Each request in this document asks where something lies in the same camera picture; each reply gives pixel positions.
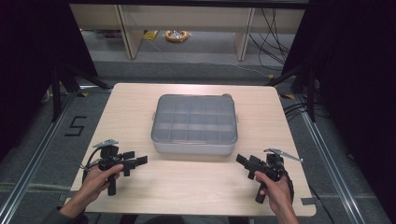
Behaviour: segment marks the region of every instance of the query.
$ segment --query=black cable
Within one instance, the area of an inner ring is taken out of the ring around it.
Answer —
[[[294,119],[295,117],[297,117],[297,115],[301,115],[302,113],[304,113],[304,112],[306,112],[306,111],[307,111],[307,110],[298,111],[298,112],[295,112],[294,114],[287,115],[286,118],[292,116],[290,119],[288,119],[288,123],[291,122],[292,119]]]
[[[317,116],[319,116],[319,117],[321,117],[321,118],[324,118],[324,119],[329,119],[330,118],[330,116],[327,114],[327,115],[321,115],[321,114],[319,114],[319,113],[315,113],[315,115],[317,115]]]
[[[293,108],[293,109],[290,109],[289,111],[285,112],[285,116],[287,116],[290,112],[292,112],[292,111],[294,111],[294,110],[302,109],[302,108],[304,108],[304,107],[305,107],[305,105],[300,105],[300,106],[298,106],[298,107],[295,107],[295,108]]]
[[[99,219],[101,218],[101,216],[102,216],[102,213],[99,213],[99,215],[96,217],[96,220],[95,220],[95,224],[98,224],[99,223]]]
[[[324,211],[327,213],[327,216],[329,217],[330,221],[332,223],[334,222],[334,219],[332,219],[332,215],[330,214],[329,210],[327,209],[327,207],[324,205],[323,201],[320,199],[320,197],[318,196],[318,194],[315,192],[315,190],[312,188],[312,186],[310,184],[308,184],[308,187],[312,190],[312,192],[315,194],[315,196],[317,197],[317,199],[320,201],[320,203],[323,206]]]
[[[101,150],[100,147],[97,148],[97,149],[91,154],[90,158],[89,158],[88,161],[87,161],[87,164],[84,166],[84,168],[83,168],[83,169],[84,169],[84,172],[83,172],[83,174],[82,174],[82,182],[84,182],[85,177],[87,177],[88,171],[91,169],[90,164],[91,164],[91,160],[92,160],[92,158],[93,158],[93,155],[95,155],[95,153],[96,153],[97,151],[99,151],[99,150]]]
[[[273,49],[278,49],[278,50],[280,50],[280,48],[278,48],[278,47],[276,47],[276,46],[274,46],[274,45],[272,45],[272,44],[270,44],[270,43],[267,42],[267,37],[268,37],[269,33],[267,34],[267,36],[266,36],[265,38],[262,37],[262,34],[259,34],[259,35],[260,35],[260,37],[262,38],[262,40],[263,40],[269,47],[271,47],[271,48],[273,48]]]
[[[270,70],[275,70],[275,71],[279,71],[281,72],[281,69],[276,69],[276,68],[271,68],[271,67],[267,67],[262,63],[262,58],[261,58],[261,54],[262,54],[262,49],[260,48],[259,44],[253,39],[253,36],[249,35],[250,38],[253,40],[254,44],[256,45],[256,47],[259,49],[259,62],[262,65],[262,67],[270,69]]]
[[[267,25],[268,25],[268,29],[269,29],[268,35],[269,35],[270,33],[272,34],[274,40],[275,40],[276,43],[279,45],[279,47],[277,48],[277,47],[275,47],[275,46],[269,44],[268,42],[267,42],[267,44],[268,44],[269,46],[273,47],[274,49],[279,49],[279,50],[284,50],[284,49],[285,49],[287,52],[289,52],[290,49],[288,49],[288,48],[286,48],[284,45],[282,45],[282,44],[280,43],[280,41],[279,41],[278,36],[277,36],[277,29],[276,29],[276,9],[275,9],[275,8],[273,9],[273,21],[271,22],[271,25],[270,25],[269,21],[267,20],[267,17],[265,16],[265,13],[264,13],[263,8],[262,8],[262,15],[264,16],[265,22],[266,22]],[[272,27],[273,27],[273,26],[275,27],[275,30],[276,30],[276,34],[275,34],[275,35],[274,35],[273,30],[272,30]]]
[[[307,103],[299,103],[299,104],[294,104],[294,105],[289,105],[289,106],[286,106],[285,108],[283,108],[283,110],[285,111],[285,110],[287,110],[287,109],[289,109],[289,108],[292,108],[292,107],[294,107],[294,106],[297,106],[297,105],[306,105]]]
[[[268,56],[270,56],[271,58],[275,59],[277,62],[284,64],[285,62],[283,62],[281,59],[279,59],[278,57],[275,56],[275,54],[271,53],[270,51],[268,51],[267,49],[263,48],[263,44],[259,45],[259,43],[257,43],[257,41],[253,38],[253,36],[251,34],[249,34],[251,40],[253,41],[253,43],[256,45],[256,47],[260,50],[263,51],[264,53],[268,54]]]

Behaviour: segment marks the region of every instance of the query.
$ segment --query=yellow object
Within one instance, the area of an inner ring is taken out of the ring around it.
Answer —
[[[294,100],[295,99],[293,94],[280,94],[279,98],[280,99],[289,99],[289,100]]]
[[[147,40],[154,40],[157,34],[158,31],[146,31],[145,34],[143,35],[143,38]]]

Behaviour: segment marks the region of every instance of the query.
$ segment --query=sleeve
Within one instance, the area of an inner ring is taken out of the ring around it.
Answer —
[[[41,224],[71,224],[76,223],[82,217],[82,213],[76,218],[67,217],[59,212],[61,208],[62,207],[54,208]]]

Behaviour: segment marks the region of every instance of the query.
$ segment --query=wrist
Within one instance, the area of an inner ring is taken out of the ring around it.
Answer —
[[[84,212],[86,206],[84,202],[78,200],[78,195],[75,195],[61,208],[61,210],[59,210],[59,212],[67,217],[75,218]]]
[[[297,216],[294,213],[293,207],[286,205],[278,210],[276,213],[279,224],[298,224]]]

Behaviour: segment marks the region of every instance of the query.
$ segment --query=wooden table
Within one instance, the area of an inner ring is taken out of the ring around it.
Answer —
[[[229,156],[160,154],[150,139],[153,114],[158,99],[166,93],[222,95],[235,102],[238,141]],[[117,84],[93,135],[83,160],[93,145],[113,138],[120,152],[134,151],[148,156],[148,164],[132,170],[131,176],[117,180],[117,194],[102,193],[87,212],[123,214],[180,214],[216,216],[273,216],[268,199],[254,201],[259,183],[248,179],[248,170],[235,161],[239,153],[265,160],[264,149],[278,148],[298,157],[276,89],[259,86],[218,86],[180,84]],[[285,158],[285,168],[293,181],[297,216],[310,217],[314,205],[302,165]],[[72,186],[78,190],[80,171]]]

